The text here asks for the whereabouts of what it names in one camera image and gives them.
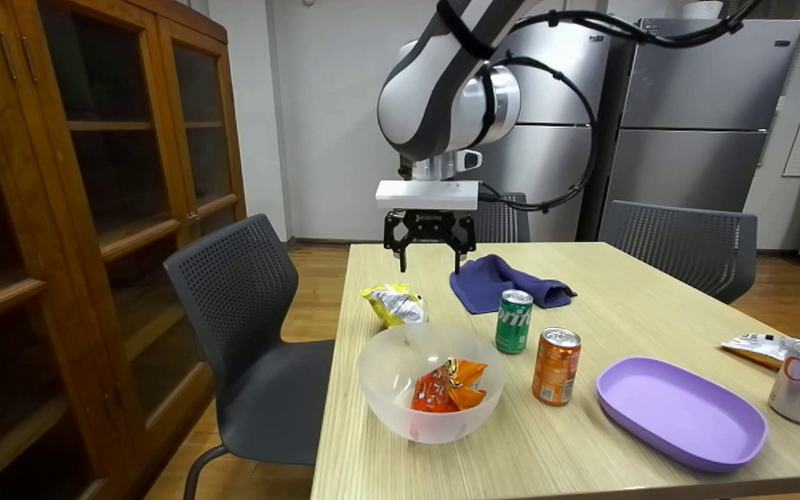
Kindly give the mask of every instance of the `orange can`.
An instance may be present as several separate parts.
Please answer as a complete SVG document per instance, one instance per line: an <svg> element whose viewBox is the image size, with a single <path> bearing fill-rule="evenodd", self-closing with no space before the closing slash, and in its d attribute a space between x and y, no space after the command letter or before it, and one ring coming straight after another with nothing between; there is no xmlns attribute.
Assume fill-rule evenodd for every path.
<svg viewBox="0 0 800 500"><path fill-rule="evenodd" d="M578 371L580 340L568 329L549 329L539 336L535 396L549 407L568 407Z"/></svg>

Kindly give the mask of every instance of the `green soda can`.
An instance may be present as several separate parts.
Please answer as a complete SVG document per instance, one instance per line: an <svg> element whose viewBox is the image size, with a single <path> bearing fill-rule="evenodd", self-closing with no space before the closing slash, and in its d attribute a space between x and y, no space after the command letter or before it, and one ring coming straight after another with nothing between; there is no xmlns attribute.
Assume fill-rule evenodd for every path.
<svg viewBox="0 0 800 500"><path fill-rule="evenodd" d="M494 329L494 347L517 357L529 347L535 298L522 289L507 289Z"/></svg>

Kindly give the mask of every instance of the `navy blue cloth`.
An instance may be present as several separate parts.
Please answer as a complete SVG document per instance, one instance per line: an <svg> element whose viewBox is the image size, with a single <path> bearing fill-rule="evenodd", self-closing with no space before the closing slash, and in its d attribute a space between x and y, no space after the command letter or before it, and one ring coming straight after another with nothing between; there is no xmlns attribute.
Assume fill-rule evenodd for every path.
<svg viewBox="0 0 800 500"><path fill-rule="evenodd" d="M507 289L535 296L539 310L560 310L576 298L568 285L519 273L500 257L485 257L461 265L460 273L450 275L450 286L471 315L499 312Z"/></svg>

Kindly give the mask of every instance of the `white wall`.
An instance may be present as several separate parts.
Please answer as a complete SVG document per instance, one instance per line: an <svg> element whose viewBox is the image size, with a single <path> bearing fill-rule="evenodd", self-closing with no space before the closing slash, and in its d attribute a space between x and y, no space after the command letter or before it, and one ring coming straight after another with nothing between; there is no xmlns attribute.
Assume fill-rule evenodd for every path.
<svg viewBox="0 0 800 500"><path fill-rule="evenodd" d="M382 239L375 187L399 153L375 122L378 89L432 0L269 0L282 160L292 237Z"/></svg>
<svg viewBox="0 0 800 500"><path fill-rule="evenodd" d="M283 162L276 110L274 33L268 0L207 0L211 21L228 29L239 162L249 215L268 215L290 239Z"/></svg>
<svg viewBox="0 0 800 500"><path fill-rule="evenodd" d="M207 18L211 14L208 0L178 0L178 4L194 8L194 11L207 14Z"/></svg>

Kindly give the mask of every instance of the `chair leg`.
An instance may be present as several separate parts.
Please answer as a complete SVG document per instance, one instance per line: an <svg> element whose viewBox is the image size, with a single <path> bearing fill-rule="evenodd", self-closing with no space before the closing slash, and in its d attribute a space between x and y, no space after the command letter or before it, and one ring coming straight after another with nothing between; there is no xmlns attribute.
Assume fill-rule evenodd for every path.
<svg viewBox="0 0 800 500"><path fill-rule="evenodd" d="M226 446L218 446L211 451L207 451L204 455L194 460L194 465L189 466L186 472L186 485L183 485L183 500L194 500L197 497L197 480L201 480L201 472L208 462L226 455L228 447Z"/></svg>

